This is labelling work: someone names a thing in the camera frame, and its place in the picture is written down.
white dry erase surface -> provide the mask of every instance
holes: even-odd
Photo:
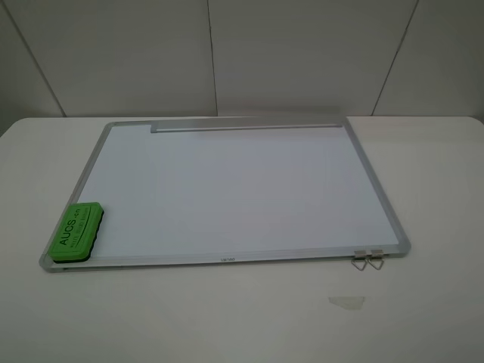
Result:
[[[67,269],[401,256],[410,244],[346,118],[113,123],[71,203],[104,219]]]

white table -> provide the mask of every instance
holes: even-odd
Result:
[[[480,122],[350,118],[412,243],[381,271],[339,261],[48,274],[39,256],[114,120],[128,119],[23,119],[0,138],[0,361],[482,360]],[[365,301],[347,310],[335,296]]]

brand logo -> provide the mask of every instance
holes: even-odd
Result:
[[[67,221],[67,225],[64,228],[64,231],[62,232],[62,235],[60,236],[61,240],[59,244],[63,244],[64,246],[67,245],[67,241],[69,240],[70,237],[70,232],[74,229],[74,225],[76,224],[75,218],[79,215],[80,209],[76,209],[76,212],[74,213],[74,219],[70,219]]]

white wall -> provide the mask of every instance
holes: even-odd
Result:
[[[0,134],[63,111],[484,115],[484,1],[415,4],[0,0]]]
[[[34,116],[62,113],[0,4],[0,135],[18,119]]]
[[[420,0],[376,115],[484,115],[484,1]]]
[[[206,0],[5,3],[68,116],[216,115]]]
[[[219,115],[370,115],[415,0],[209,0]]]

